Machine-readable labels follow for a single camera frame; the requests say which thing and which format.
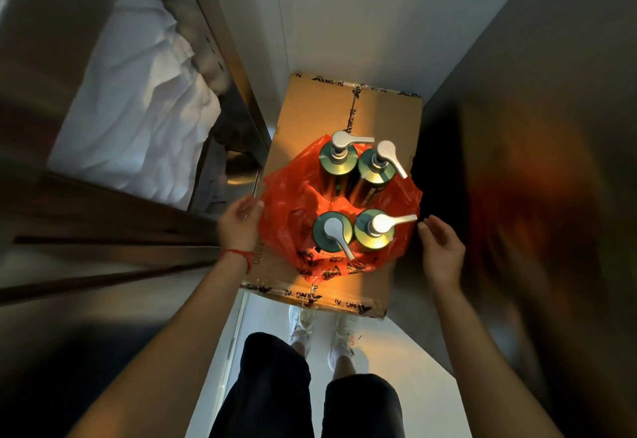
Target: pump dispenser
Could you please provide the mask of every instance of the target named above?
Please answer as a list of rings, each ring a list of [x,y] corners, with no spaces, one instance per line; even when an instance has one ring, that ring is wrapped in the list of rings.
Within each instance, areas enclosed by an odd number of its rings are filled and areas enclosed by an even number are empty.
[[[418,220],[416,215],[390,217],[381,210],[369,209],[360,213],[354,223],[354,236],[364,252],[387,247],[394,239],[394,226]]]
[[[332,135],[332,140],[323,145],[318,154],[318,161],[324,198],[335,200],[347,192],[350,177],[359,159],[352,144],[373,142],[374,138],[352,136],[347,131],[337,131]]]
[[[347,217],[339,212],[325,212],[314,220],[312,236],[318,250],[329,253],[345,252],[347,260],[354,260],[350,250],[354,231]]]
[[[352,179],[347,199],[357,208],[365,208],[387,187],[396,172],[401,178],[407,177],[391,141],[381,141],[375,148],[365,151],[356,166],[357,173]]]

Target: foot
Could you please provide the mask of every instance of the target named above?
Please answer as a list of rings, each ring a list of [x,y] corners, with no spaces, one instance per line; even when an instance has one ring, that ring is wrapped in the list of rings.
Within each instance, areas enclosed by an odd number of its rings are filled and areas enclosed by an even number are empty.
[[[310,336],[314,331],[314,309],[290,306],[290,345],[300,343],[305,348],[305,357],[310,352]]]
[[[350,359],[354,357],[352,347],[354,346],[354,334],[358,319],[358,316],[350,313],[338,313],[336,315],[334,342],[327,354],[327,363],[332,371],[336,367],[336,361],[339,357],[347,356]]]

